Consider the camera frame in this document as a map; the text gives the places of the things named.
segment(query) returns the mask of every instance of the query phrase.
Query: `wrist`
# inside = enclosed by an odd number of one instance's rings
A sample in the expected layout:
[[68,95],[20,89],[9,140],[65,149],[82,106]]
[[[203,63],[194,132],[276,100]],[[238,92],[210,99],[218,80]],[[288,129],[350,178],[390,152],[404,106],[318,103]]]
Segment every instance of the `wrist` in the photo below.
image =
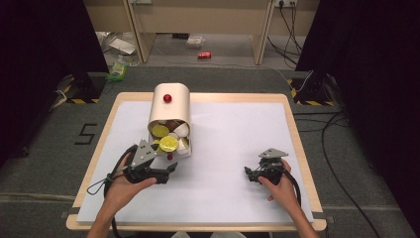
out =
[[111,224],[115,212],[111,211],[107,206],[102,206],[96,215],[96,220],[100,220],[103,224]]

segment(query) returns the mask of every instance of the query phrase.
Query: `human hand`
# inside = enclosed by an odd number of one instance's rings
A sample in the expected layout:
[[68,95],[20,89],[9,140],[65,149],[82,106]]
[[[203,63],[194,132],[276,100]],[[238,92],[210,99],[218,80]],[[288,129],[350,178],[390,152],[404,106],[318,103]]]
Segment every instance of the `human hand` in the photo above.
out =
[[[125,164],[130,153],[123,159],[119,169]],[[130,183],[119,171],[114,175],[114,181],[109,187],[101,209],[106,209],[107,213],[115,215],[121,208],[126,206],[133,197],[141,190],[148,188],[157,182],[156,178],[148,178],[138,183]]]
[[[291,167],[289,163],[285,160],[281,161],[283,162],[284,168],[290,172]],[[264,177],[259,177],[259,181],[271,192],[271,195],[267,199],[268,201],[276,200],[288,211],[296,205],[299,206],[293,184],[285,174],[281,176],[278,184],[272,184],[271,181]]]
[[111,220],[115,214],[124,206],[126,206],[133,197],[141,190],[157,182],[156,178],[148,178],[138,183],[130,183],[123,175],[120,169],[126,164],[128,154],[119,166],[119,172],[114,175],[114,180],[111,183],[102,203],[102,207],[96,215],[96,219],[87,234],[87,238],[107,237]]

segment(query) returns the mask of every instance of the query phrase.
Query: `red knob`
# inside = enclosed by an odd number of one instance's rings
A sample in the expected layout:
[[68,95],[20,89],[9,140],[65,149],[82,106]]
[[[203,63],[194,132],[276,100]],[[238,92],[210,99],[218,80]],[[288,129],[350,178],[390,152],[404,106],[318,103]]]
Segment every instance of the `red knob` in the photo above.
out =
[[172,101],[172,97],[169,94],[165,94],[163,97],[163,101],[169,103],[170,101]]

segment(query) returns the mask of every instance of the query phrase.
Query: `yellow disc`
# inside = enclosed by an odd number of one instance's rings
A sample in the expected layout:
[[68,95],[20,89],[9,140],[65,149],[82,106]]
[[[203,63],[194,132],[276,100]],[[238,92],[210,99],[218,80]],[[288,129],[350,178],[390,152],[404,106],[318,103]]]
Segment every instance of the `yellow disc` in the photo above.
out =
[[166,136],[160,139],[159,147],[165,152],[172,152],[178,148],[178,141],[171,136]]
[[152,128],[152,134],[154,134],[154,136],[162,138],[167,136],[167,134],[169,134],[169,129],[167,129],[167,127],[162,126],[162,125],[155,125]]

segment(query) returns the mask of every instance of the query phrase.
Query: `finger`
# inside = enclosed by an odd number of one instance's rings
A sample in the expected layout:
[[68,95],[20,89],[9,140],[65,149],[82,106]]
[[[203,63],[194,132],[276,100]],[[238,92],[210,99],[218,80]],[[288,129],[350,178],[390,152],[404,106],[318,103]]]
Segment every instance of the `finger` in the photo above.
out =
[[118,167],[118,169],[121,169],[122,167],[124,167],[126,165],[126,161],[127,161],[127,159],[129,158],[130,155],[131,155],[131,152],[130,153],[127,153],[127,155],[121,161],[120,166]]
[[284,168],[287,171],[291,172],[291,166],[290,166],[290,164],[286,160],[284,160],[284,159],[281,159],[281,161],[283,162]]
[[158,180],[156,178],[148,178],[146,180],[143,180],[143,181],[137,183],[137,187],[140,190],[143,190],[143,189],[146,189],[146,188],[152,186],[153,184],[157,183],[157,181]]
[[266,188],[268,188],[269,190],[273,190],[275,187],[275,185],[272,184],[270,180],[264,177],[259,177],[259,182],[266,186]]

